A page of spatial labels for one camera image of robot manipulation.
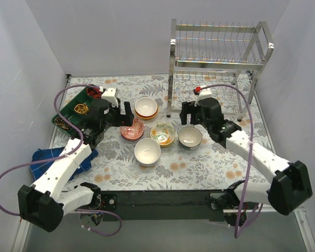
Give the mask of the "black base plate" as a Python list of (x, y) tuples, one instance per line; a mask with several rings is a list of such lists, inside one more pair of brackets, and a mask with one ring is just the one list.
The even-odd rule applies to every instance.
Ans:
[(234, 225), (239, 199), (230, 190), (100, 191), (84, 210), (115, 213), (124, 221), (208, 220)]

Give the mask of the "steel two-tier dish rack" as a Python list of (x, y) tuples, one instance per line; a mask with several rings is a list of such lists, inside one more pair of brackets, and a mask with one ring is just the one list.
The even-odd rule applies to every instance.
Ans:
[(171, 21), (166, 116), (179, 112), (185, 86), (210, 81), (238, 87), (240, 75), (250, 82), (252, 102), (257, 82), (272, 53), (274, 40), (266, 21), (222, 24)]

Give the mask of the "floral table mat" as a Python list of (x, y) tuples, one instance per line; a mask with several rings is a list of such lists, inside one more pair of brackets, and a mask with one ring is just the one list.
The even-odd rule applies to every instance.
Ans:
[[(173, 105), (181, 105), (183, 100), (194, 100), (185, 93), (186, 86), (229, 83), (228, 77), (196, 76), (178, 80), (177, 93), (173, 95)], [(86, 84), (106, 87), (117, 87), (121, 101), (130, 101), (134, 110), (135, 102), (142, 97), (150, 97), (159, 106), (158, 114), (150, 120), (142, 120), (145, 130), (141, 139), (150, 138), (150, 131), (157, 123), (173, 124), (177, 133), (185, 126), (181, 125), (178, 113), (166, 117), (168, 74), (152, 76), (119, 76), (119, 77), (80, 77), (72, 78), (69, 85)], [(235, 121), (247, 134), (250, 134), (249, 117), (237, 122), (236, 113), (241, 101), (238, 93), (226, 87), (212, 89), (214, 98), (220, 102), (225, 118)], [(271, 140), (266, 132), (256, 99), (251, 104), (254, 123), (254, 140), (274, 152)], [(235, 181), (244, 179), (247, 161), (212, 141), (206, 130), (196, 125), (201, 131), (202, 142), (195, 150), (186, 150), (175, 141), (161, 148), (161, 156), (153, 167), (141, 166), (135, 156), (136, 142), (125, 140), (119, 128), (110, 128), (103, 141), (96, 148), (98, 156), (91, 162), (92, 168), (67, 182), (65, 191), (83, 182), (98, 185), (103, 190), (203, 190), (224, 189)]]

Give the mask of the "red and white floral bowl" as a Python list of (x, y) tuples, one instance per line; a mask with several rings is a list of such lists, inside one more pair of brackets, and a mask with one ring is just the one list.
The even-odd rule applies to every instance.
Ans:
[(137, 138), (137, 139), (128, 139), (128, 138), (124, 137), (123, 135), (122, 135), (122, 138), (123, 138), (125, 141), (128, 141), (128, 142), (136, 142), (136, 141), (139, 141), (139, 140), (142, 139), (142, 137)]

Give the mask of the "blue zigzag red-inside bowl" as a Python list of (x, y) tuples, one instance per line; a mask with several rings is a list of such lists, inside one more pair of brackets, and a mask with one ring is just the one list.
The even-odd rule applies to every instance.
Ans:
[(120, 127), (120, 134), (128, 139), (137, 139), (144, 135), (144, 124), (138, 118), (134, 118), (130, 127)]

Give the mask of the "white ribbed bowl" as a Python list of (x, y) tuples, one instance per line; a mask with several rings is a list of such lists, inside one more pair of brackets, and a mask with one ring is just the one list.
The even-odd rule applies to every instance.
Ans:
[(159, 161), (159, 158), (151, 159), (151, 158), (142, 158), (141, 157), (141, 158), (137, 158), (136, 160), (143, 167), (152, 167), (152, 166), (155, 166), (157, 164), (157, 162)]
[(161, 148), (156, 141), (153, 139), (142, 139), (140, 140), (134, 148), (135, 158), (160, 158)]

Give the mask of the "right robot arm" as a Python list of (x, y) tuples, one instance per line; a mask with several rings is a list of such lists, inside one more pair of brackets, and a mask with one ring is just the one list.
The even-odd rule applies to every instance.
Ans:
[(268, 181), (266, 186), (251, 183), (246, 178), (240, 184), (230, 186), (227, 195), (230, 207), (237, 209), (246, 202), (260, 203), (288, 215), (312, 197), (306, 165), (301, 161), (290, 162), (252, 142), (239, 125), (224, 118), (216, 99), (183, 102), (180, 119), (183, 125), (201, 125), (214, 142), (242, 157)]

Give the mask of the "orange bowl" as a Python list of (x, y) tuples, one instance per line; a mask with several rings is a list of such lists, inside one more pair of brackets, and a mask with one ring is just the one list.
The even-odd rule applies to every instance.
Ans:
[(138, 99), (134, 108), (136, 114), (142, 118), (151, 118), (158, 111), (157, 103), (149, 97), (142, 97)]

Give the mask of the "cream bowl with teal stripes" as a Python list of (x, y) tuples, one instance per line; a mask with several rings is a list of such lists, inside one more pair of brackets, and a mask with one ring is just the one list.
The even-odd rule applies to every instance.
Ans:
[(159, 141), (156, 141), (158, 143), (158, 145), (161, 147), (161, 148), (164, 148), (164, 147), (167, 147), (167, 146), (170, 146), (174, 141), (164, 141), (164, 142), (159, 142)]

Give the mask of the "teal and white bowl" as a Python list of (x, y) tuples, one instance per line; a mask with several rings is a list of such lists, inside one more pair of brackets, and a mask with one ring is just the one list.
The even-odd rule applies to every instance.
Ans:
[(178, 133), (178, 142), (187, 150), (195, 150), (202, 142), (202, 134), (195, 127), (184, 127)]

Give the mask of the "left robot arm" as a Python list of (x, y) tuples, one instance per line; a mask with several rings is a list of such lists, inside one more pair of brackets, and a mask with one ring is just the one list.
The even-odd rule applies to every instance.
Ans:
[(31, 186), (22, 186), (18, 191), (20, 217), (47, 232), (54, 231), (62, 218), (78, 209), (97, 211), (101, 205), (101, 189), (88, 182), (81, 183), (69, 192), (64, 186), (80, 164), (103, 140), (110, 127), (130, 127), (134, 114), (128, 101), (124, 102), (125, 113), (120, 106), (112, 106), (105, 99), (93, 100), (89, 111), (74, 129), (56, 160)]

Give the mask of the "green compartment tray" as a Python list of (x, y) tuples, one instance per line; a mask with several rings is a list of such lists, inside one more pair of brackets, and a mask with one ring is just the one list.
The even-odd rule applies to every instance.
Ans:
[(91, 103), (101, 99), (102, 93), (103, 88), (74, 87), (68, 89), (60, 113), (77, 126), (79, 121), (91, 111)]

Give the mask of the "white leaf-pattern bowl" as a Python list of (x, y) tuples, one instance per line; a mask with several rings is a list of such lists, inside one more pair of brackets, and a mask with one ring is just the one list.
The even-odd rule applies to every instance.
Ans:
[(160, 122), (151, 129), (150, 138), (159, 142), (174, 141), (176, 138), (176, 130), (172, 124)]

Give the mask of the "yellow bowl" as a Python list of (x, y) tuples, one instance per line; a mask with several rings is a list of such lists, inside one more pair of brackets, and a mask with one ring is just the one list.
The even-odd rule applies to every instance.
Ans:
[(153, 114), (149, 117), (144, 117), (144, 116), (141, 116), (140, 114), (138, 114), (137, 111), (135, 111), (136, 116), (140, 119), (143, 119), (143, 120), (150, 120), (150, 119), (154, 118), (157, 115), (157, 113), (158, 113), (158, 111), (156, 111), (155, 114)]

